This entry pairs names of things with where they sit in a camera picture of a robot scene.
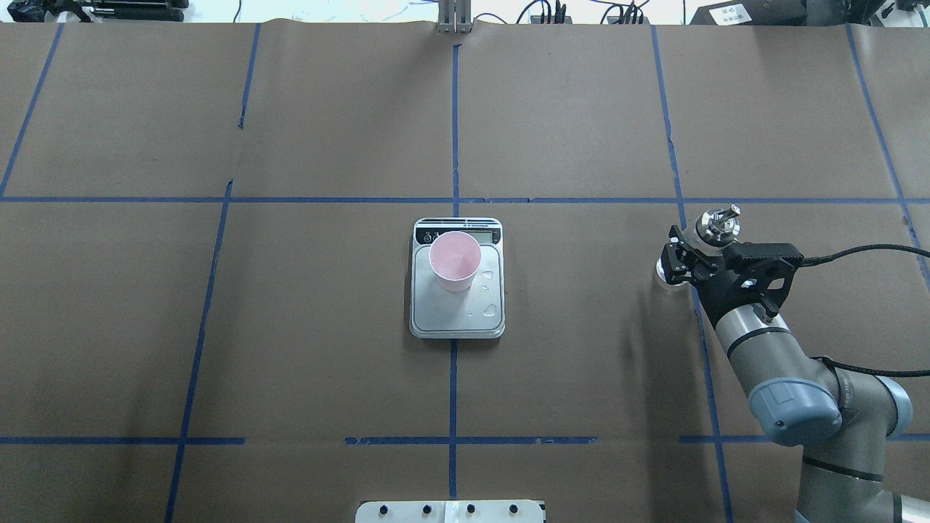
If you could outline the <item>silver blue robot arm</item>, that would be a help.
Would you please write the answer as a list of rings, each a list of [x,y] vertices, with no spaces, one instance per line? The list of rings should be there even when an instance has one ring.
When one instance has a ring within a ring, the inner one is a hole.
[[[691,285],[765,436],[801,447],[797,522],[926,522],[928,503],[886,489],[886,443],[913,420],[897,378],[810,357],[781,308],[794,275],[827,264],[790,243],[740,242],[737,223],[671,226],[658,260],[667,285]]]

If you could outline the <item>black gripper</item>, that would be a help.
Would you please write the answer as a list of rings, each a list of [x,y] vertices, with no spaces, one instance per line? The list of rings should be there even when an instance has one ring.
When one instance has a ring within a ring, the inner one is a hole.
[[[741,257],[700,259],[693,225],[672,225],[661,251],[661,280],[666,285],[691,283],[712,328],[740,306],[760,304],[761,294],[754,285],[742,288],[751,263]]]

